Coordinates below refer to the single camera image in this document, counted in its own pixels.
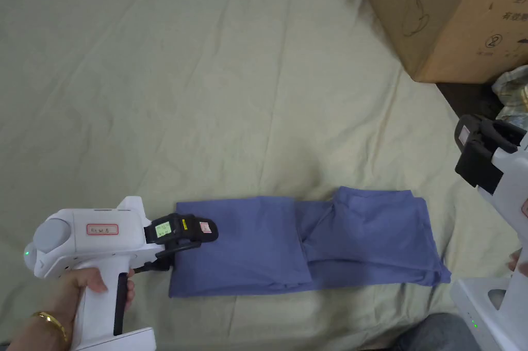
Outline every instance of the dark floor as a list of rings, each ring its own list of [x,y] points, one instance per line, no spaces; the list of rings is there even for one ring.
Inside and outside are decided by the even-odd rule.
[[[481,114],[494,119],[503,108],[492,92],[491,85],[438,83],[437,86],[459,117],[463,114]]]

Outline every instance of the wrinkled fabric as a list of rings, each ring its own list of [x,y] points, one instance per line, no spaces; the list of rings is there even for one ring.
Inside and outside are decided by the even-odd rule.
[[[285,197],[178,203],[219,237],[176,254],[170,296],[278,294],[450,281],[425,200],[410,191],[339,188],[332,201]]]

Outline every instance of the wrist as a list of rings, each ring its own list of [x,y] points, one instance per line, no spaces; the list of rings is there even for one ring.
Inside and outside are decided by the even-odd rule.
[[[72,328],[73,319],[71,318],[70,314],[61,312],[60,310],[44,310],[44,311],[47,312],[49,315],[53,316],[54,319],[56,319],[59,322],[59,324],[62,325],[62,327],[66,331],[66,336],[70,340],[71,339],[70,332],[73,330]]]
[[[13,339],[9,350],[66,351],[68,347],[69,344],[64,342],[64,337],[60,330],[39,316],[31,316],[23,331]]]

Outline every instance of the fingers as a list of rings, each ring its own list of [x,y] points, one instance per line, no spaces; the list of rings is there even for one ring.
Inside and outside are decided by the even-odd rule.
[[[510,271],[515,271],[515,266],[517,265],[517,262],[508,262],[507,266]]]
[[[515,271],[515,267],[517,266],[517,263],[519,262],[519,258],[521,257],[521,252],[522,252],[522,249],[519,249],[509,256],[511,261],[508,262],[507,266],[511,271]],[[522,263],[521,265],[519,265],[519,271],[522,274],[524,274],[526,277],[528,277],[528,262]]]
[[[519,266],[519,271],[528,277],[528,263],[523,263]]]
[[[519,261],[519,258],[521,257],[521,252],[522,252],[522,250],[523,250],[523,249],[516,250],[516,251],[514,251],[513,254],[511,254],[511,255],[509,256],[509,258],[510,258],[513,262],[515,262],[515,264],[517,264],[517,262]]]
[[[67,274],[67,281],[76,288],[88,287],[97,293],[103,293],[108,290],[101,277],[101,272],[95,267],[71,270]]]
[[[134,300],[134,297],[136,295],[136,291],[134,290],[134,283],[132,281],[127,282],[127,303],[125,304],[125,311],[128,310],[132,304],[132,300]]]

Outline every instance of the mattress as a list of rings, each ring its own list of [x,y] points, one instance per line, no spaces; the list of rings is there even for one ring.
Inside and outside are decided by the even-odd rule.
[[[0,340],[53,290],[24,246],[64,207],[411,189],[453,278],[507,275],[514,232],[455,174],[457,117],[367,0],[0,0]],[[350,350],[454,311],[450,285],[169,299],[136,275],[125,329],[159,350]]]

